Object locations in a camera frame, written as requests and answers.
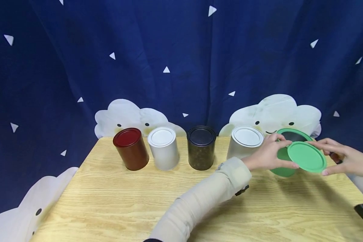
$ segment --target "person's hand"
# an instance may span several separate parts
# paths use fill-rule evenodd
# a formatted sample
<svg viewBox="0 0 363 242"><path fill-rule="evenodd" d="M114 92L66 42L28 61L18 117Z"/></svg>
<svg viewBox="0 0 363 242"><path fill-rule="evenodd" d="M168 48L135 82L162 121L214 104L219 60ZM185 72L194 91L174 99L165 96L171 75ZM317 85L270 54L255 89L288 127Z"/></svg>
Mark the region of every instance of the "person's hand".
<svg viewBox="0 0 363 242"><path fill-rule="evenodd" d="M278 167L297 169L298 165L291 161L277 158L277 151L292 143L278 133L273 133L265 137L260 148L251 156L242 158L243 163L252 171L256 169L271 170Z"/></svg>
<svg viewBox="0 0 363 242"><path fill-rule="evenodd" d="M342 145L337 141L334 141L330 138L324 138L317 142L310 141L308 142L316 148L323 150L325 155L330 155L331 152L334 152L339 156L333 157L332 159L337 162L339 159L343 161L343 163L335 166L330 166L322 171L322 175L328 176L332 174L338 173L351 173L358 176L363 176L363 153L351 148L349 146Z"/></svg>

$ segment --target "table surface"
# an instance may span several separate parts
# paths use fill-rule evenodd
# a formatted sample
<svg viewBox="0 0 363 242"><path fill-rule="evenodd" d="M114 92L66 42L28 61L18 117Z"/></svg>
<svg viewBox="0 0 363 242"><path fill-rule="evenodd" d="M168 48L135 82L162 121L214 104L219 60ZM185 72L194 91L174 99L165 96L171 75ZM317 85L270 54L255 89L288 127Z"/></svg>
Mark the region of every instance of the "table surface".
<svg viewBox="0 0 363 242"><path fill-rule="evenodd" d="M157 170L146 143L148 165L129 171L112 138L101 138L31 242L143 241L177 196L225 161L229 141L217 138L207 171L189 166L185 137L177 138L180 161L173 170ZM213 209L189 241L363 242L363 220L353 209L360 203L363 195L344 174L299 170L281 178L256 171L250 189Z"/></svg>

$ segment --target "red tin can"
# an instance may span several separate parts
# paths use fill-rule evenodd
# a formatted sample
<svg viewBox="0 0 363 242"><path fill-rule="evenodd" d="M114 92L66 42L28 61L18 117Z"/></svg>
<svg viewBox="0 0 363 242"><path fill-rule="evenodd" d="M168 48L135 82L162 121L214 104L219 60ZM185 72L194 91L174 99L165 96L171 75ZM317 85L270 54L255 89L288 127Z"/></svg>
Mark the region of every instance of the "red tin can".
<svg viewBox="0 0 363 242"><path fill-rule="evenodd" d="M143 169L149 161L141 131L137 128L126 128L113 138L113 145L120 153L126 168L132 171Z"/></svg>

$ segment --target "black lid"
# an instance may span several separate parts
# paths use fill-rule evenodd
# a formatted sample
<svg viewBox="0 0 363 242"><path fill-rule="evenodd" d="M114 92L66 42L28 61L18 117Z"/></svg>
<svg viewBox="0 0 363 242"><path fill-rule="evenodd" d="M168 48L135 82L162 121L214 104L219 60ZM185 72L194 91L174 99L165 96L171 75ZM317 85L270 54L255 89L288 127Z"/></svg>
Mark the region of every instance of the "black lid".
<svg viewBox="0 0 363 242"><path fill-rule="evenodd" d="M216 140L216 134L210 127L199 125L189 130L187 140L196 146L209 146Z"/></svg>

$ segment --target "cloud cutout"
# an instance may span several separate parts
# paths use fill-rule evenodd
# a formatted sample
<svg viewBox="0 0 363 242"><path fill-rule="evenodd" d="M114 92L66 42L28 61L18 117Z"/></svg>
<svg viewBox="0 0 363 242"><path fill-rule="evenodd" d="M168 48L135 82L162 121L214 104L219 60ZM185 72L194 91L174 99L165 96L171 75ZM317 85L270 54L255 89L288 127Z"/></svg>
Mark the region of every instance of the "cloud cutout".
<svg viewBox="0 0 363 242"><path fill-rule="evenodd" d="M256 105L236 110L229 123L220 130L219 136L230 136L233 128L248 125L269 135L281 128L295 128L312 137L321 133L321 112L310 105L298 106L293 97L274 94Z"/></svg>
<svg viewBox="0 0 363 242"><path fill-rule="evenodd" d="M107 110L99 110L95 113L97 125L94 128L95 135L101 137L114 137L116 133L125 128L138 128L143 136L158 127L169 127L175 130L177 136L186 136L186 131L180 126L168 121L167 117L155 110L140 109L133 102L126 99L112 101Z"/></svg>
<svg viewBox="0 0 363 242"><path fill-rule="evenodd" d="M0 242L28 242L77 170L77 167L71 167L58 177L42 177L18 207L2 212Z"/></svg>

